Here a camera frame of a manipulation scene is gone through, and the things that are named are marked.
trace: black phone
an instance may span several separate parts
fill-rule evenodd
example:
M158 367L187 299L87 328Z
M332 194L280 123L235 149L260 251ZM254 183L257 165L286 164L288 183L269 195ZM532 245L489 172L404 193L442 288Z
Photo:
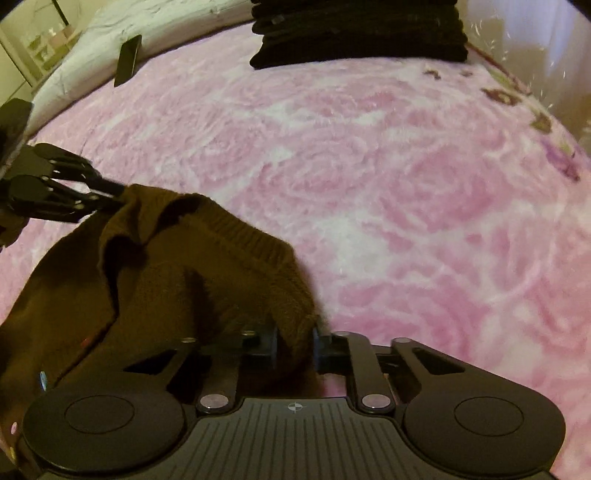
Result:
M117 63L117 72L115 73L115 86L123 85L131 80L135 75L135 64L138 59L139 48L142 44L142 36L128 40L121 45L121 53Z

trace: brown sweater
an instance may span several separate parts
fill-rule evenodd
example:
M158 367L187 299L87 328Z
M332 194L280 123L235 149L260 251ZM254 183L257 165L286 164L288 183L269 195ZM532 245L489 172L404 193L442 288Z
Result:
M52 247L0 327L0 429L27 476L20 424L41 372L53 388L166 340L263 322L288 347L275 379L309 357L314 302L289 244L198 194L131 186L122 200Z

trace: stacked towels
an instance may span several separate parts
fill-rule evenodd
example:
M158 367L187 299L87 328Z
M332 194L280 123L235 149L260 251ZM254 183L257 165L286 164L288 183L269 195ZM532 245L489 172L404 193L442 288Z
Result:
M255 69L363 57L465 61L457 0L252 0Z

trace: crosshair logo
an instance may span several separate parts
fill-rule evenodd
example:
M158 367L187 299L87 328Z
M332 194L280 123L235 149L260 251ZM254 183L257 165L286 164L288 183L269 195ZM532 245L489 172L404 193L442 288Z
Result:
M297 413L300 410L302 410L303 408L305 408L305 406L303 406L301 403L290 403L287 408L289 408L293 413Z

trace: bedspread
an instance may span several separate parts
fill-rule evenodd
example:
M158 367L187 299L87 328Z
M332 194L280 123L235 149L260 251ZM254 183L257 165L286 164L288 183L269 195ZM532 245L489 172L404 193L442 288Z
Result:
M554 473L591 469L589 159L477 64L361 59L253 71L243 25L104 85L36 141L106 177L212 197L291 243L335 330L408 336L562 410ZM0 318L73 227L0 255ZM327 394L333 394L327 387Z

